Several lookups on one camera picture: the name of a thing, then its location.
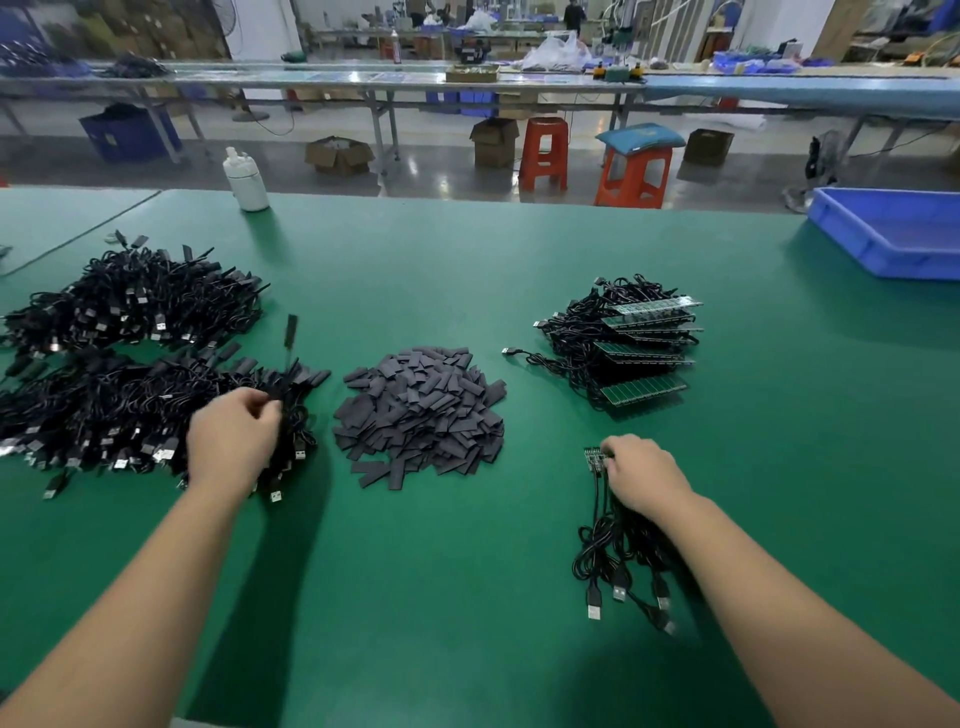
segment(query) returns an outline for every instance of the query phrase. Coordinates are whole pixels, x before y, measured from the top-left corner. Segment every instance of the concrete floor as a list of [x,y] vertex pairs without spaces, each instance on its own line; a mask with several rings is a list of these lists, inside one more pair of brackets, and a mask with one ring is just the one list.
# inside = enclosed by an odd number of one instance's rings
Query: concrete floor
[[[562,192],[542,179],[534,192],[527,193],[517,187],[518,159],[513,169],[474,167],[469,132],[478,119],[469,116],[399,109],[401,160],[389,159],[383,178],[371,173],[344,179],[318,174],[307,165],[303,144],[331,134],[373,144],[371,116],[363,108],[323,108],[291,114],[271,107],[272,117],[261,126],[233,122],[229,109],[198,107],[197,117],[208,140],[206,147],[196,140],[186,117],[179,116],[174,121],[184,140],[181,164],[162,158],[121,165],[103,163],[77,121],[100,108],[93,103],[16,104],[13,109],[17,118],[32,136],[25,143],[0,116],[0,175],[11,184],[228,189],[219,160],[224,147],[233,144],[257,159],[268,189],[277,192],[591,205],[603,150],[594,137],[609,122],[609,115],[603,111],[568,114],[569,189]],[[804,183],[810,137],[827,129],[846,133],[852,123],[830,117],[801,120],[768,116],[761,129],[753,130],[733,128],[707,115],[631,115],[630,123],[641,121],[657,121],[684,135],[700,127],[735,133],[731,154],[721,168],[683,164],[682,154],[674,156],[665,206],[776,212],[785,210],[782,189]],[[524,124],[519,122],[517,157]],[[386,119],[384,127],[389,138]],[[882,122],[865,127],[851,149],[853,158],[841,182],[849,186],[960,189],[960,175],[947,171],[944,165],[954,137],[945,133],[924,136],[930,131],[929,127],[908,130],[900,140],[903,146],[884,158],[870,153],[883,146],[890,127]]]

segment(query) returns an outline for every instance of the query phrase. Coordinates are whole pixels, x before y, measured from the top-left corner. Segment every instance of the worker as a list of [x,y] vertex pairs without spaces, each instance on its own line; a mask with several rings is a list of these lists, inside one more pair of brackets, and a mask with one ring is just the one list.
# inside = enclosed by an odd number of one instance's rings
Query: worker
[[564,11],[564,25],[569,31],[576,31],[577,37],[580,36],[580,24],[587,19],[584,9],[577,4],[577,0],[570,0]]
[[[168,724],[230,530],[276,446],[280,419],[278,402],[253,389],[235,390],[193,416],[190,488],[0,706],[2,728]],[[960,705],[697,496],[669,452],[634,435],[611,437],[603,449],[613,491],[676,545],[780,728],[960,725]],[[635,718],[634,725],[643,722]]]
[[414,28],[419,28],[426,20],[426,9],[434,11],[433,3],[430,0],[407,0],[407,14],[414,21]]

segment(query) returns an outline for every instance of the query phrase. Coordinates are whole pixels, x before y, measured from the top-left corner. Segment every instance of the orange plastic stool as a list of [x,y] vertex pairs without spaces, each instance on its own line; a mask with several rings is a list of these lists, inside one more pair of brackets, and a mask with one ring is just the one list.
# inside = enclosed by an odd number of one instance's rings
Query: orange plastic stool
[[[540,140],[550,137],[550,151],[540,151]],[[559,116],[541,116],[527,121],[520,158],[520,189],[531,190],[537,177],[560,178],[560,189],[566,189],[566,148],[570,129]]]
[[[657,147],[629,155],[627,169],[620,180],[610,179],[610,169],[614,157],[618,155],[610,147],[607,148],[607,161],[603,165],[603,174],[600,176],[600,186],[597,187],[597,196],[593,200],[595,206],[607,207],[649,207],[660,209],[663,207],[663,196],[666,194],[666,180],[670,175],[670,160],[673,158],[673,149]],[[652,185],[643,178],[646,175],[647,164],[657,159],[663,160],[663,179],[659,185]]]

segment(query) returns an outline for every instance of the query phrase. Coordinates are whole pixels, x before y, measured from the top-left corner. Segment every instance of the plastic bag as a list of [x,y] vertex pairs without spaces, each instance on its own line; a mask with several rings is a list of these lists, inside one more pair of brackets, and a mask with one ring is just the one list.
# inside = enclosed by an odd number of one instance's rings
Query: plastic bag
[[493,23],[495,22],[496,18],[494,18],[488,12],[476,11],[470,16],[470,20],[467,21],[467,25],[462,25],[460,27],[466,28],[469,31],[483,31],[484,33],[489,33],[491,30],[493,30]]
[[543,71],[584,70],[587,63],[593,61],[587,46],[577,40],[576,33],[561,36],[548,36],[538,48],[528,53],[519,63],[524,71],[534,69]]

